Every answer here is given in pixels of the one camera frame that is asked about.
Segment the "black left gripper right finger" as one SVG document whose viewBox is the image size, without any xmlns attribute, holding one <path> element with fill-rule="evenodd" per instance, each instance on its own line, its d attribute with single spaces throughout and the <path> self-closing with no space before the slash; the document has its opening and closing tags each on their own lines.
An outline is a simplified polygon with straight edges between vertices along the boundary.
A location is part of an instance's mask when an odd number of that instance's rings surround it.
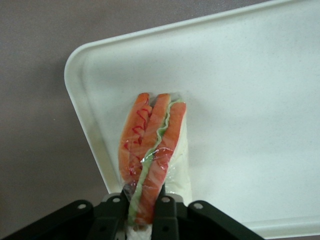
<svg viewBox="0 0 320 240">
<path fill-rule="evenodd" d="M 152 223 L 152 240 L 179 240 L 179 222 L 177 203 L 174 197 L 166 193 L 163 186 L 155 202 Z"/>
</svg>

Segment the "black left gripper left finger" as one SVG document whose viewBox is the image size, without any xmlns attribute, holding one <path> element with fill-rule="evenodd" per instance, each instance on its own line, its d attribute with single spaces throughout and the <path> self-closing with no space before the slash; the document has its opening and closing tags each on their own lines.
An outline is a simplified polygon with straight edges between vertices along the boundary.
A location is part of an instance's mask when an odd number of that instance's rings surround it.
<svg viewBox="0 0 320 240">
<path fill-rule="evenodd" d="M 123 192 L 107 194 L 94 208 L 93 240 L 126 240 L 129 202 Z"/>
</svg>

